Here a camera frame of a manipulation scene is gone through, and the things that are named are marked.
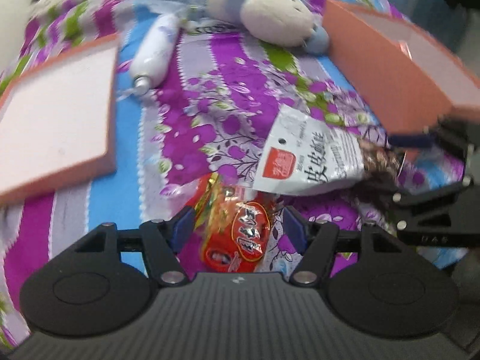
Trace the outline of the red orange candy packet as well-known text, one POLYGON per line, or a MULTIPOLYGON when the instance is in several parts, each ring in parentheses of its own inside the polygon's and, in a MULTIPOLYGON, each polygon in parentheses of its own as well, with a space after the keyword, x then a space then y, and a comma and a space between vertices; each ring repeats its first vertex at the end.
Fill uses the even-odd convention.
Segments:
POLYGON ((190 203, 202 236, 203 264, 215 272, 253 272, 266 254, 277 196, 231 184, 213 172, 199 179, 190 203))

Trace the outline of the deep pink cardboard box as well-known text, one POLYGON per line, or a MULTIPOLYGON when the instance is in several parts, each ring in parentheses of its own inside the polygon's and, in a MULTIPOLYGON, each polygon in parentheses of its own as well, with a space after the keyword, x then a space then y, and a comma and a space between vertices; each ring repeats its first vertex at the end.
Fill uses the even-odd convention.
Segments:
POLYGON ((328 55, 388 133, 417 133, 440 116, 479 121, 479 78, 405 19, 326 0, 328 55))

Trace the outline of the colourful floral bedspread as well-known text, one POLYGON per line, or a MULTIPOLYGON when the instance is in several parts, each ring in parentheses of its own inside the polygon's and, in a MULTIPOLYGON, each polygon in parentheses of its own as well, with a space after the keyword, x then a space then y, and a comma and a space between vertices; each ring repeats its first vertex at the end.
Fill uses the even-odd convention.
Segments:
POLYGON ((164 212, 168 194, 208 172, 250 184, 280 105, 377 144, 372 111, 327 58, 300 57, 238 32, 187 33, 150 102, 124 96, 128 68, 155 16, 137 0, 66 0, 33 14, 1 87, 81 43, 122 36, 116 70, 114 174, 1 209, 1 343, 29 334, 20 288, 36 269, 102 222, 135 228, 164 212))

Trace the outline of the pink box lid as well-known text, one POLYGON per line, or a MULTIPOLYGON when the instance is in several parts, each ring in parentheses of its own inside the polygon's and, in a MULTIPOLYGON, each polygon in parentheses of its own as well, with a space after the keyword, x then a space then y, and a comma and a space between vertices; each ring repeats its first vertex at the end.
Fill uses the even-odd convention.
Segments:
POLYGON ((13 80, 1 96, 1 204, 116 170, 116 34, 13 80))

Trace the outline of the white spray bottle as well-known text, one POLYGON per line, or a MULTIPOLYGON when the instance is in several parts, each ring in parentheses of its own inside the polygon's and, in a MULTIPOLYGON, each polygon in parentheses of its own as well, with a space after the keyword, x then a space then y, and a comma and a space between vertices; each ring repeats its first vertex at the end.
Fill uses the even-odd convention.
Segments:
POLYGON ((159 16, 151 25, 129 66, 132 90, 146 95, 164 81, 180 33, 181 20, 169 13, 159 16))

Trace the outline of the white blue plush toy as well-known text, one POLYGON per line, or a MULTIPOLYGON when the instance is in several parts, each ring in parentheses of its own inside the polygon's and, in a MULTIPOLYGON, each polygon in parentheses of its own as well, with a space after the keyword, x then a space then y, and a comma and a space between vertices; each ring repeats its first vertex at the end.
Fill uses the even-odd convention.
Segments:
POLYGON ((329 47, 328 33, 302 0, 206 0, 206 11, 275 46, 301 47, 311 55, 329 47))

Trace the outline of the light blue plastic bag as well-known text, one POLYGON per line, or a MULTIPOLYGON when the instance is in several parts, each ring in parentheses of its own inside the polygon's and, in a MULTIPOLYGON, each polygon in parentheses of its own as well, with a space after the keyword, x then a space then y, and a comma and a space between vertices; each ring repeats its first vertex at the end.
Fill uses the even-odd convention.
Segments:
POLYGON ((207 13, 207 0, 137 0, 158 15, 175 14, 189 35, 233 33, 239 28, 207 13))

